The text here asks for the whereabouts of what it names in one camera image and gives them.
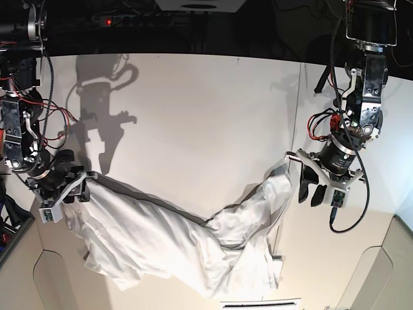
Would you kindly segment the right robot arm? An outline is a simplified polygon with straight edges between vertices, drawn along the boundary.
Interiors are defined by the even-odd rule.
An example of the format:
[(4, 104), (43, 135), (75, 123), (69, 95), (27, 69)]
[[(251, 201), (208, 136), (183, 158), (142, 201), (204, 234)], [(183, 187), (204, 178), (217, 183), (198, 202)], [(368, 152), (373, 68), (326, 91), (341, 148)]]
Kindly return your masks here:
[(3, 159), (17, 177), (50, 211), (62, 203), (87, 202), (87, 179), (93, 173), (74, 165), (74, 153), (58, 148), (48, 151), (46, 130), (54, 111), (63, 114), (65, 125), (72, 115), (57, 106), (51, 96), (38, 92), (37, 66), (48, 59), (45, 48), (47, 12), (43, 1), (23, 1), (1, 14), (1, 122)]

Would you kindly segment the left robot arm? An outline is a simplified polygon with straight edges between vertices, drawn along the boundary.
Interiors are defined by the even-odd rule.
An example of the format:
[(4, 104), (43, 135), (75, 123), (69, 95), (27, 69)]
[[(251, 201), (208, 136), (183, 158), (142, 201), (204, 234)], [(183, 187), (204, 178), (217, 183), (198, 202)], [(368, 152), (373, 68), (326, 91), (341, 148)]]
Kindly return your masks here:
[(330, 45), (330, 67), (319, 80), (315, 92), (330, 82), (336, 96), (333, 107), (311, 116), (307, 133), (311, 140), (324, 144), (319, 152), (287, 152), (286, 158), (301, 164), (298, 201), (308, 197), (316, 185), (311, 205), (342, 208), (356, 181), (366, 182), (364, 167), (351, 171), (366, 144), (379, 137), (383, 124), (381, 96), (388, 80), (384, 50), (397, 44), (395, 1), (345, 1), (345, 15), (339, 18), (332, 38), (343, 30), (351, 44), (345, 60), (350, 81), (340, 90), (334, 65), (338, 59), (336, 43)]

